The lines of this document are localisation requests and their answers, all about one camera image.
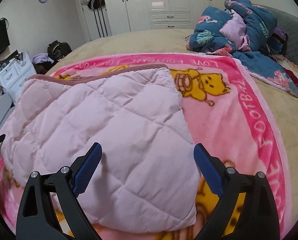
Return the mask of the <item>blue flamingo print quilt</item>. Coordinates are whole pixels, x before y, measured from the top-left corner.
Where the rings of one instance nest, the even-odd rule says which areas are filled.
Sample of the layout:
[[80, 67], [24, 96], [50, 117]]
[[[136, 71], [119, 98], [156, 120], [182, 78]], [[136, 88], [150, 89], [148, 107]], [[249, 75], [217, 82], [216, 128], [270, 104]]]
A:
[[286, 57], [288, 34], [273, 12], [250, 0], [226, 0], [224, 6], [202, 12], [186, 48], [238, 59], [251, 76], [298, 98], [298, 65]]

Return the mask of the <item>pink cartoon bear blanket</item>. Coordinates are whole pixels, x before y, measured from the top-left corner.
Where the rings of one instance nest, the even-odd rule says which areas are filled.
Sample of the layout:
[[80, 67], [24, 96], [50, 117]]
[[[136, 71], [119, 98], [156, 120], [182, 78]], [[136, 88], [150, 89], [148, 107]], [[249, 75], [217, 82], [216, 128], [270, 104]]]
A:
[[275, 199], [280, 235], [291, 224], [291, 183], [278, 124], [242, 63], [225, 56], [142, 53], [99, 56], [52, 72], [59, 79], [104, 75], [145, 63], [172, 72], [184, 100], [184, 117], [194, 142], [201, 142], [224, 165], [252, 174], [263, 171]]

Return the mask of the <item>black bag on floor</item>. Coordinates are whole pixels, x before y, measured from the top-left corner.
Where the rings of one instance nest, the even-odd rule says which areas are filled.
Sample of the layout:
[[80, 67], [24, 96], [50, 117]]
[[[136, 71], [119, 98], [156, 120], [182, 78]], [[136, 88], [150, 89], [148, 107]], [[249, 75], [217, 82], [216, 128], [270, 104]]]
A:
[[48, 45], [47, 53], [48, 57], [53, 61], [59, 61], [69, 55], [72, 52], [71, 47], [66, 42], [59, 42], [55, 40]]

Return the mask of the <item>beige bed cover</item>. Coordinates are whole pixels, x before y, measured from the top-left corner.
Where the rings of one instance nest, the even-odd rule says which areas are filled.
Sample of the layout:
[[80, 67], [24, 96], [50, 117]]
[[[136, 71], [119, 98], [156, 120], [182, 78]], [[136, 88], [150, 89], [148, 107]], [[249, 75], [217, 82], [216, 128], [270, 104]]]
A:
[[[97, 56], [130, 53], [185, 53], [184, 37], [189, 31], [148, 30], [122, 34], [86, 43], [52, 67], [47, 74], [53, 75], [60, 69], [89, 60]], [[290, 215], [284, 222], [289, 232], [298, 223], [298, 98], [259, 79], [254, 79], [280, 130], [283, 142], [280, 148], [285, 154], [280, 158], [271, 156], [268, 168], [269, 182], [278, 190], [282, 188], [278, 172], [283, 171], [290, 200], [285, 213]], [[12, 178], [0, 158], [0, 212], [12, 232], [15, 231], [16, 214], [23, 188]]]

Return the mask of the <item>purple clothes pile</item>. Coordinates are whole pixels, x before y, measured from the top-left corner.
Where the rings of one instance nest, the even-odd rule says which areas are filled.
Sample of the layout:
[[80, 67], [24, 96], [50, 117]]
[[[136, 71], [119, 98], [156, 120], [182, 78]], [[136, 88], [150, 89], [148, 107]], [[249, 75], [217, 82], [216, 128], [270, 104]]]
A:
[[45, 62], [54, 63], [54, 60], [49, 57], [48, 53], [39, 53], [32, 59], [33, 64], [42, 64]]

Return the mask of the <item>grey padded headboard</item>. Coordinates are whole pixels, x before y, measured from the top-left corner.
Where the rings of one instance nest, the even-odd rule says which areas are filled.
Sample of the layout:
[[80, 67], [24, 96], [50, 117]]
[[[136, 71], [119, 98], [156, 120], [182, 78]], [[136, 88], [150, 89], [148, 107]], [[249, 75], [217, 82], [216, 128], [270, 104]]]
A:
[[287, 49], [285, 57], [298, 65], [298, 18], [287, 12], [272, 7], [261, 5], [276, 16], [277, 28], [288, 34]]

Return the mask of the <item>white wardrobe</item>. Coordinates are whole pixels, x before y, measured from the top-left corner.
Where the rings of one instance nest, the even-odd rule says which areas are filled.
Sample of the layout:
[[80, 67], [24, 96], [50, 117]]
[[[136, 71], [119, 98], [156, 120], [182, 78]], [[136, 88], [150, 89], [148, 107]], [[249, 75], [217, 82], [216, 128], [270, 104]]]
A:
[[105, 0], [112, 35], [154, 29], [192, 29], [203, 11], [225, 0]]

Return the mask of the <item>pink quilted jacket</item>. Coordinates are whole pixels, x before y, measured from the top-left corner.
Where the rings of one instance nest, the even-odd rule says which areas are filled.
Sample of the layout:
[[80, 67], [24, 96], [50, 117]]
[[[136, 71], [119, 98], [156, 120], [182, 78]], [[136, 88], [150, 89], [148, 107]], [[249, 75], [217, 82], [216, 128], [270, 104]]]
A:
[[200, 173], [183, 98], [163, 64], [24, 83], [1, 133], [1, 157], [20, 184], [57, 172], [94, 143], [102, 159], [78, 202], [91, 223], [133, 232], [195, 224]]

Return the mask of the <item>white drawer cabinet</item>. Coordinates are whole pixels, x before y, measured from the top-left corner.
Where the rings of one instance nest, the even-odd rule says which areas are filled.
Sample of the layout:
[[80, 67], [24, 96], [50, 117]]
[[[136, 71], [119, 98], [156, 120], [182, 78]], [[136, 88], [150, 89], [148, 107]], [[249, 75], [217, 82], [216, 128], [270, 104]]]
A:
[[7, 92], [14, 103], [29, 77], [37, 74], [28, 52], [22, 51], [12, 58], [8, 64], [0, 65], [0, 86]]

